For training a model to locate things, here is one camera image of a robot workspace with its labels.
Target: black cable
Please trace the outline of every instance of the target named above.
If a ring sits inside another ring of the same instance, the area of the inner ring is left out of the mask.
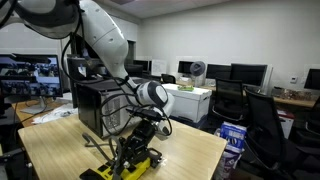
[[[171,125],[171,121],[169,119],[169,117],[167,116],[167,114],[164,112],[164,110],[160,107],[157,107],[161,112],[162,114],[165,116],[166,120],[168,121],[168,124],[169,124],[169,127],[170,127],[170,130],[169,130],[169,133],[166,134],[166,136],[170,136],[172,134],[172,125]]]
[[[104,144],[98,144],[98,146],[110,146],[110,144],[109,143],[104,143]],[[89,143],[86,143],[86,144],[84,144],[84,147],[96,147],[95,145],[91,145],[91,144],[89,144]]]
[[[81,15],[82,10],[81,10],[80,6],[79,6],[78,8],[79,8],[79,11],[80,11],[79,14]],[[85,49],[84,25],[83,25],[82,16],[80,16],[79,18],[80,18],[79,20],[80,20],[80,24],[81,24],[81,33],[82,33],[81,50],[84,51],[84,50],[86,50],[86,49]]]
[[[67,42],[67,44],[64,46],[63,50],[62,50],[62,55],[61,55],[61,64],[62,64],[62,70],[63,72],[67,75],[67,77],[71,80],[73,80],[75,83],[78,83],[78,84],[95,84],[95,83],[99,83],[99,82],[103,82],[103,81],[106,81],[106,80],[118,80],[120,82],[123,82],[124,79],[121,79],[121,78],[115,78],[115,77],[110,77],[110,78],[107,78],[107,79],[102,79],[102,80],[96,80],[96,81],[91,81],[91,82],[83,82],[83,81],[79,81],[79,80],[76,80],[75,78],[73,78],[72,76],[70,76],[70,74],[67,72],[66,70],[66,66],[65,66],[65,63],[64,63],[64,56],[65,56],[65,53],[67,51],[67,48],[68,46],[71,44],[71,39],[69,39],[69,41]]]
[[[114,113],[116,113],[116,112],[120,111],[120,110],[121,110],[121,109],[123,109],[123,108],[129,107],[129,106],[131,106],[131,105],[124,105],[124,106],[121,106],[121,107],[120,107],[120,108],[118,108],[117,110],[115,110],[115,111],[113,111],[113,112],[111,112],[111,113],[109,113],[109,114],[101,114],[101,116],[102,116],[102,117],[111,116],[112,114],[114,114]]]
[[[141,106],[141,107],[136,106],[137,109],[135,109],[134,112],[132,113],[132,115],[130,115],[130,117],[128,118],[127,122],[126,122],[125,125],[122,127],[122,129],[121,129],[121,130],[118,130],[118,131],[115,132],[115,133],[111,133],[111,132],[109,131],[109,129],[107,128],[107,125],[106,125],[105,122],[103,121],[102,117],[100,118],[100,120],[102,121],[102,125],[104,126],[104,128],[106,129],[106,131],[109,133],[109,135],[118,136],[118,135],[120,135],[120,134],[127,128],[128,124],[129,124],[130,120],[132,119],[132,117],[134,116],[134,114],[135,114],[138,110],[140,110],[140,109],[142,109],[142,108],[145,108],[145,107],[147,107],[147,106],[150,106],[150,105],[144,105],[144,106]]]
[[[102,114],[103,106],[105,106],[109,101],[111,101],[112,99],[114,99],[114,98],[116,98],[118,96],[133,96],[133,97],[135,97],[134,94],[129,94],[129,93],[120,93],[120,94],[111,95],[101,103],[101,105],[100,105],[100,114]]]
[[[11,14],[13,13],[14,11],[14,8],[16,7],[16,4],[17,4],[18,0],[13,0],[13,2],[11,3],[11,6],[6,14],[6,16],[2,19],[2,21],[0,22],[0,29],[6,24],[6,22],[9,20],[9,18],[11,17]]]
[[[2,7],[8,2],[8,0],[2,0],[0,2],[0,9],[2,9]]]
[[[106,153],[103,152],[103,150],[101,149],[101,147],[98,145],[98,143],[87,133],[82,133],[82,137],[87,141],[87,142],[92,142],[95,147],[99,150],[99,152],[102,154],[102,156],[110,163],[112,164],[112,160],[108,157],[108,155],[106,155]]]
[[[44,107],[40,112],[37,112],[37,113],[33,114],[32,116],[30,116],[30,117],[28,117],[28,118],[25,118],[24,120],[21,120],[19,123],[17,123],[17,125],[16,125],[16,127],[14,128],[14,131],[13,131],[14,141],[15,141],[15,142],[16,142],[16,131],[17,131],[17,128],[18,128],[19,124],[22,124],[22,123],[24,123],[25,121],[27,121],[27,120],[29,120],[29,119],[31,119],[31,118],[34,118],[36,115],[43,113],[43,112],[47,109],[47,106],[48,106],[48,105],[45,104],[45,107]]]
[[[115,150],[114,150],[113,145],[112,145],[112,140],[115,141],[116,144],[117,144],[117,152],[118,152],[118,154],[115,153]],[[121,145],[119,139],[117,137],[115,137],[115,136],[111,136],[109,138],[109,144],[110,144],[110,149],[111,149],[111,152],[112,152],[113,156],[117,157],[116,158],[116,162],[115,162],[115,166],[113,168],[115,170],[115,172],[113,173],[113,178],[112,179],[121,180],[122,179],[121,176],[120,176],[121,172],[118,172],[121,169],[118,169],[118,168],[120,167],[122,154],[123,154],[122,145]]]

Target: wooden table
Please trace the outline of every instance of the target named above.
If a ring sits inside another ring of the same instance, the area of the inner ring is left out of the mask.
[[[216,91],[215,86],[214,87],[213,86],[200,86],[200,88]],[[282,98],[277,98],[277,97],[273,97],[273,99],[274,99],[274,102],[276,102],[276,103],[288,104],[288,105],[294,105],[294,106],[302,106],[302,107],[307,107],[307,108],[312,108],[314,106],[314,104],[316,103],[315,101],[282,99]]]
[[[190,86],[194,85],[194,81],[181,81],[181,80],[176,80],[176,84],[181,85],[181,86]]]
[[[149,168],[140,179],[211,179],[227,144],[226,140],[172,121],[173,133],[149,144],[163,154],[156,169]],[[95,148],[85,148],[81,134],[87,132],[102,143],[77,115],[20,129],[19,136],[39,179],[78,179],[88,168],[106,162]],[[123,136],[130,134],[127,130]],[[108,147],[105,152],[111,157]]]
[[[19,102],[19,103],[15,103],[15,104],[12,104],[12,108],[13,110],[16,111],[16,115],[18,116],[18,118],[20,119],[20,121],[24,121],[22,122],[22,125],[23,127],[28,127],[28,126],[32,126],[32,122],[33,122],[33,119],[36,118],[36,117],[40,117],[40,116],[43,116],[45,114],[47,114],[48,112],[51,112],[51,111],[46,111],[46,112],[42,112],[40,114],[37,114],[35,116],[33,116],[32,114],[28,114],[28,113],[23,113],[23,112],[20,112],[20,110],[24,109],[24,108],[27,108],[28,106],[32,106],[32,105],[35,105],[37,104],[39,101],[36,101],[36,100],[32,100],[32,101],[26,101],[26,102]],[[57,108],[57,107],[60,107],[62,106],[63,104],[61,103],[56,103],[56,102],[49,102],[47,106],[49,107],[52,107],[52,108]]]

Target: white wall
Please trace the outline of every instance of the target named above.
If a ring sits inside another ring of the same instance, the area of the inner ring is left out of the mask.
[[[271,64],[271,87],[298,90],[309,67],[320,68],[318,0],[234,0],[145,19],[139,28],[137,58],[167,60],[171,74],[181,56]],[[289,83],[292,75],[297,84]]]
[[[11,24],[0,30],[0,53],[60,54],[60,41],[52,40],[28,29]]]

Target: electronics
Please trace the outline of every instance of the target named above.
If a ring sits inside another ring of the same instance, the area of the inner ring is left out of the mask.
[[[231,66],[228,65],[218,65],[218,64],[208,64],[207,65],[207,79],[230,79]]]
[[[151,71],[151,61],[133,60],[133,64],[142,65],[144,72],[150,72]]]
[[[260,87],[263,84],[267,65],[231,64],[231,80],[241,80],[245,86]]]
[[[127,64],[124,66],[124,69],[130,77],[142,77],[143,68],[143,65],[138,64]]]
[[[1,93],[40,97],[39,104],[22,112],[37,114],[51,110],[42,97],[62,97],[61,84],[57,55],[0,55]]]
[[[309,70],[304,88],[320,90],[320,69]]]
[[[190,66],[192,63],[190,61],[179,61],[178,73],[191,74]]]
[[[113,81],[105,81],[96,84],[78,84],[76,88],[79,119],[101,138],[108,136],[109,133],[104,128],[101,121],[100,105],[106,98],[114,94],[123,93],[118,86],[116,87],[118,89],[115,89]],[[127,104],[126,97],[119,96],[107,103],[107,105],[103,107],[102,112],[104,114],[109,114]],[[128,119],[129,113],[125,108],[111,116],[103,117],[103,121],[111,133],[115,133],[122,129]],[[134,125],[140,122],[140,120],[141,118],[134,117],[130,120],[128,126]]]
[[[100,59],[90,59],[90,61],[84,58],[67,58],[68,73],[69,75],[78,81],[96,81],[97,74],[108,75],[108,71]],[[70,79],[70,90],[72,93],[73,108],[78,107],[76,83]]]

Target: computer monitor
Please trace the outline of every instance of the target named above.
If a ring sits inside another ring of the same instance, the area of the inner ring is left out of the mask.
[[[142,77],[143,65],[127,64],[124,66],[124,69],[127,71],[130,77]]]
[[[207,79],[230,79],[231,66],[228,65],[218,65],[218,64],[208,64],[207,65]]]
[[[267,65],[231,64],[231,80],[241,80],[246,86],[260,87],[263,84]]]
[[[143,66],[143,71],[145,71],[145,72],[151,71],[151,68],[149,68],[149,62],[150,61],[133,60],[133,64],[142,65]]]
[[[190,66],[192,63],[190,61],[179,61],[178,73],[191,74]]]
[[[0,84],[3,95],[62,97],[57,55],[27,54],[16,59],[11,57],[9,54],[0,55]],[[50,108],[45,109],[40,98],[39,105],[21,111],[36,114],[47,110]]]
[[[87,60],[84,58],[69,57],[67,58],[67,65],[69,75],[77,81],[96,81],[98,78],[97,74],[108,76],[107,69],[100,59],[90,59],[89,66]],[[70,79],[70,87],[73,99],[73,108],[77,108],[76,84],[72,79]]]
[[[309,70],[304,88],[320,90],[320,69]]]

